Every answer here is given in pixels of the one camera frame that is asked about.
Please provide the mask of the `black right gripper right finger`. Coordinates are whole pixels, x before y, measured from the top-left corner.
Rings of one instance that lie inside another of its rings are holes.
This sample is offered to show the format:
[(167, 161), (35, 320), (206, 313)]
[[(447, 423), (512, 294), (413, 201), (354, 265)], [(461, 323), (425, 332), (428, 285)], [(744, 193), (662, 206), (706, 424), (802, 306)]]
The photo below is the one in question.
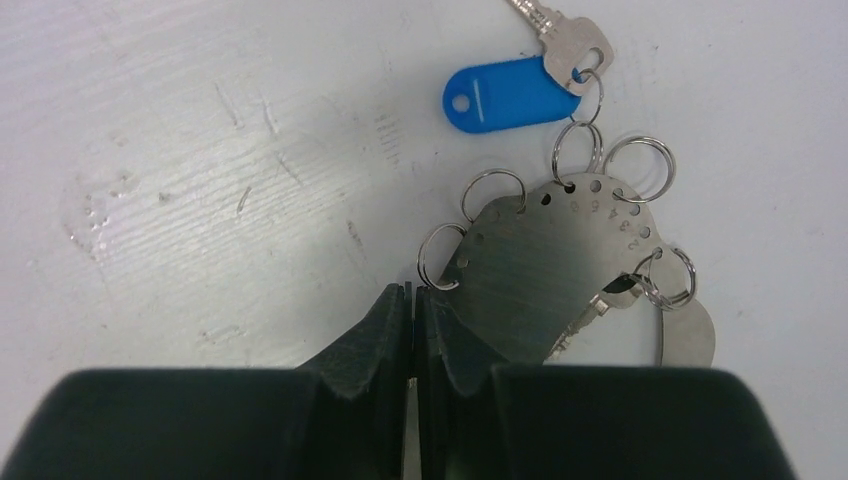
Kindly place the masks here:
[(791, 479), (760, 403), (720, 370), (511, 363), (445, 296), (415, 304), (429, 479)]

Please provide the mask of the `blue plastic key tag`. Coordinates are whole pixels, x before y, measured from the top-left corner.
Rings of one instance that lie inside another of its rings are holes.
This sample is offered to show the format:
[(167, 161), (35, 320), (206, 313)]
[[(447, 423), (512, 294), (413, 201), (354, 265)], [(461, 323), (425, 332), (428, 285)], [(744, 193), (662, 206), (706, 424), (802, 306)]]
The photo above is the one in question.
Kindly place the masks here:
[(447, 120), (469, 134), (562, 120), (580, 102), (550, 77), (541, 56), (463, 68), (447, 81), (442, 94)]

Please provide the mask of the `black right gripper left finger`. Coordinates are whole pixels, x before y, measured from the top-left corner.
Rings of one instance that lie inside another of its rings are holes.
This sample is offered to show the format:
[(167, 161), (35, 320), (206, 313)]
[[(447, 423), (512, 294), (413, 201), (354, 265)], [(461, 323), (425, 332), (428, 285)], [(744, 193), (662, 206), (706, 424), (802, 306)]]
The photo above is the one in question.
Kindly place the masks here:
[(405, 289), (294, 369), (92, 369), (42, 400), (5, 479), (396, 479)]

